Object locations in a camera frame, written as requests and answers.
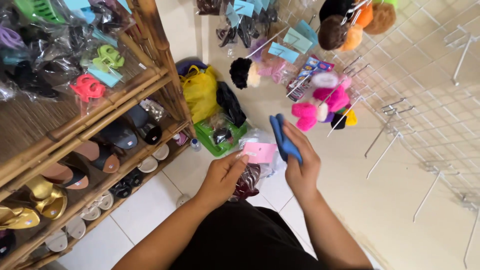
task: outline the black clothing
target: black clothing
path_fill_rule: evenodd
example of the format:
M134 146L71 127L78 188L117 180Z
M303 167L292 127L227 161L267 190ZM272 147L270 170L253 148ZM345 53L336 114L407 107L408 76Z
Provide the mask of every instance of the black clothing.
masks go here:
M227 202L198 226L170 269L328 270L303 250L280 215L245 200Z

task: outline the hand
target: hand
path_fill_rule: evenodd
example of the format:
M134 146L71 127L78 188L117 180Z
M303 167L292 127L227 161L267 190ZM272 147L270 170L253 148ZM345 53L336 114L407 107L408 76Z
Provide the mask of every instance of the hand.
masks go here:
M238 151L212 161L207 176L193 199L207 207L209 211L225 203L235 191L237 180L248 163L248 155L237 158L240 153Z
M293 195L302 205L319 194L317 178L322 162L308 138L287 120L283 123L283 132L299 149L303 160L300 165L294 156L288 155L287 170L285 171L285 179L293 191Z

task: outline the purple hair claw clip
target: purple hair claw clip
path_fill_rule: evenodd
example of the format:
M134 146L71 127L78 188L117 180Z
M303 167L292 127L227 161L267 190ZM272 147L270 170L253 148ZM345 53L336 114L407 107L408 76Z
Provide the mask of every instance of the purple hair claw clip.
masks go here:
M12 49L17 49L19 47L25 46L22 38L17 32L3 27L0 25L0 43L10 47Z

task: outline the yellow plastic bag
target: yellow plastic bag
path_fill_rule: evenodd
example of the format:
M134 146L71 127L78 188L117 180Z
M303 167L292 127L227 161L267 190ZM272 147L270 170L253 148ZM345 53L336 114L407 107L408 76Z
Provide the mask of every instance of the yellow plastic bag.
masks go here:
M220 110L216 102L216 78L211 66L202 73L193 65L188 72L187 78L179 77L193 123L197 123Z

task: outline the gold sandal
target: gold sandal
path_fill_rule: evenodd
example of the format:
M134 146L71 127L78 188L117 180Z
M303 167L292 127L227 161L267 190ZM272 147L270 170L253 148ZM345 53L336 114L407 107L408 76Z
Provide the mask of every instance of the gold sandal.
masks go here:
M53 183L37 175L26 184L32 190L30 199L35 209L51 220L59 218L67 208L67 194Z
M2 202L0 206L0 230L27 229L37 226L40 217L35 210Z

